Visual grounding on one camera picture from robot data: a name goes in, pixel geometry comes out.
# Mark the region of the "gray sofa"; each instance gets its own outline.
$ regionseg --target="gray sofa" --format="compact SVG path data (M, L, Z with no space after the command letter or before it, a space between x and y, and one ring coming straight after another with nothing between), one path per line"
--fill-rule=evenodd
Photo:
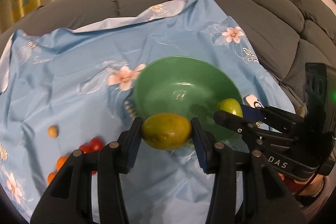
M57 0L0 35L0 52L16 29L43 35L109 17L134 17L167 0ZM295 107L305 100L305 62L336 66L336 16L321 0L215 0L246 32L260 63Z
M306 62L336 67L336 16L321 0L215 1L243 28L295 107L305 101Z

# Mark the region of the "orange cherry tomato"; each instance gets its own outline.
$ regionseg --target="orange cherry tomato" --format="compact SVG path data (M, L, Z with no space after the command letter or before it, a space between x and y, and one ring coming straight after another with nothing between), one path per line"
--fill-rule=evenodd
M67 159L68 159L68 156L61 156L61 157L59 157L59 159L56 162L56 171L57 172L61 169L61 167L67 161Z
M48 175L48 178L47 178L47 182L48 184L50 184L52 182L52 180L54 179L56 175L56 172L51 172L49 175Z

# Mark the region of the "small round nut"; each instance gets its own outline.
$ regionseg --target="small round nut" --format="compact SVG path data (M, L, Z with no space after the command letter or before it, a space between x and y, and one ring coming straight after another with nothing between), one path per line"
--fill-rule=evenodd
M58 136L58 127L57 126L50 126L50 127L48 127L47 132L48 132L48 136L50 138L54 139Z
M215 143L215 148L217 148L217 149L223 149L224 147L225 147L224 144L221 143L221 142Z
M262 155L262 153L259 150L253 150L252 151L252 155L255 156L255 157L257 157L257 158L259 158Z

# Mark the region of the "pink flower print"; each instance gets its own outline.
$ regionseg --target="pink flower print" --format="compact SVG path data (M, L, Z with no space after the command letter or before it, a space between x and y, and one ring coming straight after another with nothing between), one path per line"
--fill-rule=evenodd
M233 40L237 44L240 43L239 37L244 35L240 27L237 26L234 29L231 27L228 27L226 30L227 32L222 33L222 35L226 37L226 42L230 43Z
M20 187L17 185L13 173L8 175L8 173L6 172L6 176L8 178L7 180L8 189L12 191L13 197L16 199L16 202L18 204L21 204L20 198L23 198L23 193Z
M123 66L120 70L113 70L113 75L109 76L109 85L120 84L121 90L129 90L132 87L132 80L135 80L139 71L145 68L145 64L140 64L135 70L130 70L128 66Z

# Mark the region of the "cable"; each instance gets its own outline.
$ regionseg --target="cable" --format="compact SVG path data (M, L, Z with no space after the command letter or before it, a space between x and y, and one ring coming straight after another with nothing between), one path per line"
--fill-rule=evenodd
M294 197L296 198L298 195L300 195L305 189L307 189L307 187L313 182L313 180L316 178L317 176L317 172L311 177L311 179L307 182L307 184L305 186L303 186L297 193L294 194Z

